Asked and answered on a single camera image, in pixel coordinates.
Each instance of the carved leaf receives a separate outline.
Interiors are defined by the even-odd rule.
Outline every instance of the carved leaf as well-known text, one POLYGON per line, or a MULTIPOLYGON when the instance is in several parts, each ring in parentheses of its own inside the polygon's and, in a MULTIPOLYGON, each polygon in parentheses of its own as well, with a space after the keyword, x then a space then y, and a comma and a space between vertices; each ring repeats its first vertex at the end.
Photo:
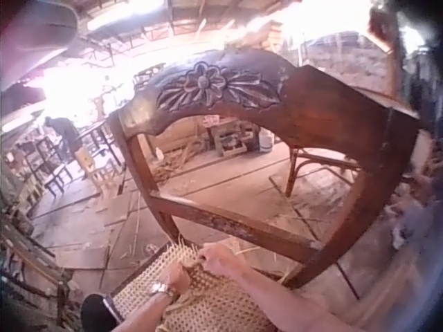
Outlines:
POLYGON ((280 103, 277 90, 268 82, 263 80, 258 84, 247 84, 246 82, 228 83, 230 101, 238 102, 247 108, 267 108, 280 103))

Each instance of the forearm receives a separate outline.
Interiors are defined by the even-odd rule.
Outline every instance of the forearm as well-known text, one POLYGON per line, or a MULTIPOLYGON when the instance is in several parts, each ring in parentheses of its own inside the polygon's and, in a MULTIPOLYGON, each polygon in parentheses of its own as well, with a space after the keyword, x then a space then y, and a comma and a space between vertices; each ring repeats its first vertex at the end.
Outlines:
POLYGON ((233 272, 231 279, 253 298, 281 331, 357 331, 316 303, 292 293, 248 266, 233 272))
POLYGON ((170 296, 163 293, 156 294, 113 332, 154 332, 163 312, 171 302, 170 296))

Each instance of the hand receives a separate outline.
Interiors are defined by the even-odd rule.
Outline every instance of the hand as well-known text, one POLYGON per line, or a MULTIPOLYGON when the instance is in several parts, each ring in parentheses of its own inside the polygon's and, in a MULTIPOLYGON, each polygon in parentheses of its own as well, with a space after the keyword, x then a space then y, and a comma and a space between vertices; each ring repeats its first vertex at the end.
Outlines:
POLYGON ((199 256, 203 259, 203 269, 218 277, 233 278, 235 273, 246 267, 228 247, 220 243, 205 243, 199 256))
POLYGON ((184 294, 191 285, 189 274, 179 262, 165 268, 159 277, 159 281, 173 287, 180 295, 184 294))

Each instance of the woven rattan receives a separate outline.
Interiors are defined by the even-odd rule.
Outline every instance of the woven rattan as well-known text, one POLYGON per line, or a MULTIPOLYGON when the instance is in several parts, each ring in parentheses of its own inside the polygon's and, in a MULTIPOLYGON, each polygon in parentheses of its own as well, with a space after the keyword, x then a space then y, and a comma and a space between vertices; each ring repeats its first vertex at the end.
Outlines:
POLYGON ((149 289, 162 270, 173 261, 189 270, 190 290, 165 311, 157 332, 273 331, 274 327, 252 299, 234 282, 214 277, 196 265, 197 250, 170 245, 139 276, 118 294, 114 306, 123 318, 149 299, 149 289))

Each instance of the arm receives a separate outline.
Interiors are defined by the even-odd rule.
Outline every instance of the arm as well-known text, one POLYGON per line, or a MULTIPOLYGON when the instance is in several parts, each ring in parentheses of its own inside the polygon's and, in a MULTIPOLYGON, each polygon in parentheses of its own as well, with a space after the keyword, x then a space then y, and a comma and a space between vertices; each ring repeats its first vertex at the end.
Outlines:
POLYGON ((253 270, 221 244, 206 245, 200 255, 205 259, 205 270, 236 281, 281 331, 358 331, 316 303, 253 270))
MULTIPOLYGON (((166 268, 159 281, 173 287, 178 294, 185 293, 190 286, 189 274, 179 263, 166 268)), ((112 332, 155 332, 163 312, 172 302, 173 298, 168 294, 157 293, 112 332)))
POLYGON ((117 326, 113 332, 154 332, 163 312, 171 303, 172 298, 169 295, 155 294, 146 304, 117 326))

